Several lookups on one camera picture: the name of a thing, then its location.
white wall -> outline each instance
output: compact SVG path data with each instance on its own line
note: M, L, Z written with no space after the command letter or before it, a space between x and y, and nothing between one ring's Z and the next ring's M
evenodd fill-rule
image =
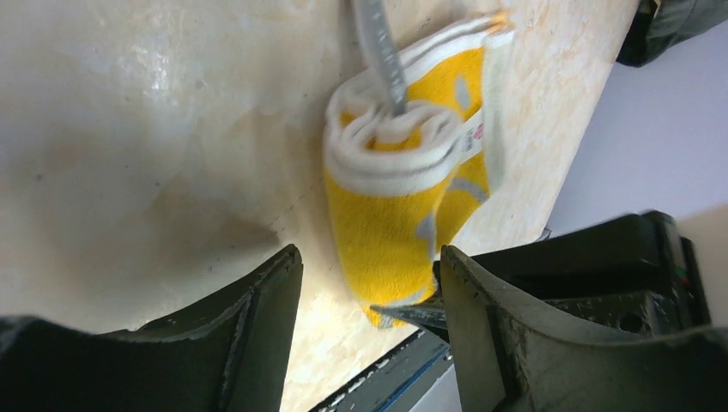
M716 326L728 327L728 204L677 222L680 234L695 243L708 310Z
M728 22L643 68L614 67L549 219L553 235L625 212L679 219L728 202L726 41Z
M455 378L455 366L451 366L409 412L460 412L462 410L458 381Z

rolled towel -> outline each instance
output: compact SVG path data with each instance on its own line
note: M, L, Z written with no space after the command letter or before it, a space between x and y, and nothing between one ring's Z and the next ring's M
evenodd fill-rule
M392 118L367 70L326 110L325 185L344 278L370 305L422 302L432 262L502 180L501 88L513 25L504 12L445 27L403 50L407 112Z

screw hole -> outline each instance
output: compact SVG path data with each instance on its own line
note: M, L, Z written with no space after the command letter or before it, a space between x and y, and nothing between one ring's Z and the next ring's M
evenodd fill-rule
M619 329L625 332L640 333L644 326L642 318L634 313L628 313L619 319Z

black machine part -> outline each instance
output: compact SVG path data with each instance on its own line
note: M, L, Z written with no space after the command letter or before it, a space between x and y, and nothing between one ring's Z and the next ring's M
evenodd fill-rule
M598 324L645 336L710 324L692 242L660 212L625 215L472 259L545 303ZM440 266L435 262L438 279ZM419 305L373 309L448 341L441 293Z
M645 337L578 318L442 251L463 411L724 410L728 330Z
M0 410L277 411L302 271L289 245L136 331L0 318Z

plywood surface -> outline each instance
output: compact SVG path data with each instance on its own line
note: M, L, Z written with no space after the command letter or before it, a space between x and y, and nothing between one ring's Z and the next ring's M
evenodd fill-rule
M407 45L511 6L507 181L457 237L535 239L636 0L386 2ZM362 68L347 2L0 3L0 313L136 328L282 245L305 278L284 410L305 410L411 332L346 291L326 217L321 130Z

